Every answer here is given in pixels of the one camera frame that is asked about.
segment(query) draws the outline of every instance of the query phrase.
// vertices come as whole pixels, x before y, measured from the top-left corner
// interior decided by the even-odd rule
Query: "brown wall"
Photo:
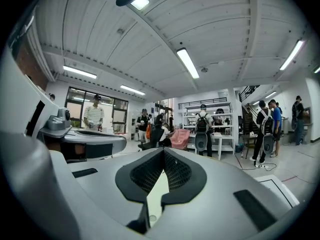
[[[26,36],[23,37],[23,41],[15,61],[22,73],[30,76],[35,85],[40,86],[43,90],[47,88],[48,79],[41,71],[41,68],[31,51]]]

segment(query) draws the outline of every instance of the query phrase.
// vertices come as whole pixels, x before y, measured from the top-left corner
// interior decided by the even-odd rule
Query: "pink chair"
[[[170,138],[172,148],[185,150],[189,142],[190,131],[187,129],[176,129]]]

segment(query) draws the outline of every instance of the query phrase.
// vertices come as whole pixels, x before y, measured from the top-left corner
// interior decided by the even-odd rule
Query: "striped shirt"
[[[98,123],[100,122],[101,118],[105,117],[104,110],[101,107],[94,107],[87,106],[84,111],[84,118],[86,118],[89,123],[93,123],[93,127],[90,128],[91,130],[98,130]]]

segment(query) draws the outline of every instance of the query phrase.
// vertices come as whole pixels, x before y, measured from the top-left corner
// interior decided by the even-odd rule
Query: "white ceiling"
[[[97,89],[122,92],[126,85],[154,101],[280,83],[319,54],[318,38],[292,0],[149,1],[137,11],[115,0],[40,0],[36,28],[51,71]],[[297,63],[279,71],[300,38],[310,41]],[[199,79],[177,58],[180,48],[187,49]],[[67,73],[63,64],[98,77]]]

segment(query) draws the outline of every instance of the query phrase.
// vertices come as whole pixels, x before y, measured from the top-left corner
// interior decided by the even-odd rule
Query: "black cap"
[[[98,100],[98,101],[101,101],[101,96],[99,94],[96,94],[96,95],[94,95],[94,99]]]
[[[260,101],[259,101],[259,107],[260,107],[260,108],[264,108],[265,106],[266,106],[265,101],[264,101],[264,100],[260,100]]]

